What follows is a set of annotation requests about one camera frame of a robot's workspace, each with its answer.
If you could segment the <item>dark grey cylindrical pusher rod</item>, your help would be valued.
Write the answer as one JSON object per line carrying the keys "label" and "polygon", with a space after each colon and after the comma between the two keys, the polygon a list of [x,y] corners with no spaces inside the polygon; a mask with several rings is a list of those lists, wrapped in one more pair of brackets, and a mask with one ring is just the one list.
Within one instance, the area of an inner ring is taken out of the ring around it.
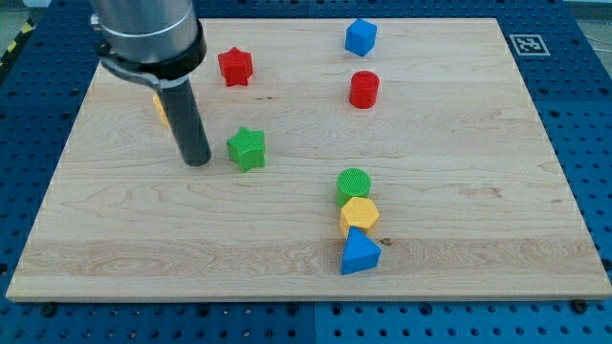
{"label": "dark grey cylindrical pusher rod", "polygon": [[184,163],[189,166],[208,163],[211,158],[208,138],[189,80],[162,88],[158,95]]}

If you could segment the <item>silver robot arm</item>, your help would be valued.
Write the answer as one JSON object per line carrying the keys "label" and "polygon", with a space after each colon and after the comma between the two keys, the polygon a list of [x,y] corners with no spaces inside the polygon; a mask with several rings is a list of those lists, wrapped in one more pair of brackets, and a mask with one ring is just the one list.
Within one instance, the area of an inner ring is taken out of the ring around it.
{"label": "silver robot arm", "polygon": [[189,75],[207,44],[190,0],[92,0],[91,26],[103,41],[96,51],[111,74],[156,92],[183,161],[211,158]]}

